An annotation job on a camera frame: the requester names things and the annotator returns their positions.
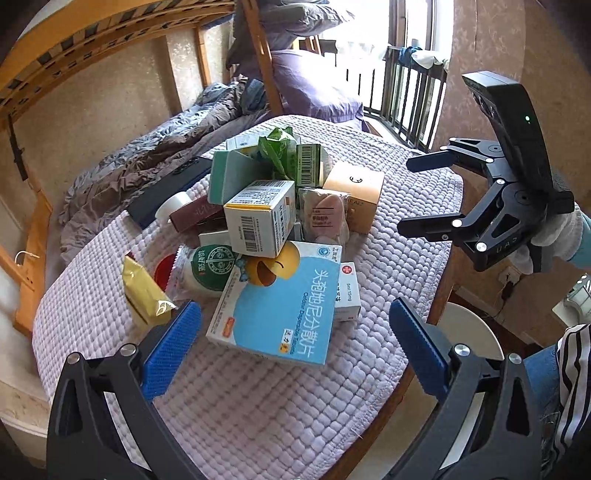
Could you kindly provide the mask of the striped sleeve forearm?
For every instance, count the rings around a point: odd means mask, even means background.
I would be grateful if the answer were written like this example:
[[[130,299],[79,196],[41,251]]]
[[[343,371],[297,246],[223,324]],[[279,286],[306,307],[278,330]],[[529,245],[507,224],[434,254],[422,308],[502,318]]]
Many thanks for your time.
[[[554,451],[561,458],[590,416],[590,325],[566,330],[557,343],[560,419]]]

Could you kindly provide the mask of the white gloved right hand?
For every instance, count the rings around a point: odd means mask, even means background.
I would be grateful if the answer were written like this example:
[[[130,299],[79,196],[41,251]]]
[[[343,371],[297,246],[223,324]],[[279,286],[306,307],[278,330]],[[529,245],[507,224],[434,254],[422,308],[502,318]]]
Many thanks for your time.
[[[560,214],[548,220],[531,239],[552,258],[570,262],[577,268],[590,268],[590,218],[575,204],[568,214]]]

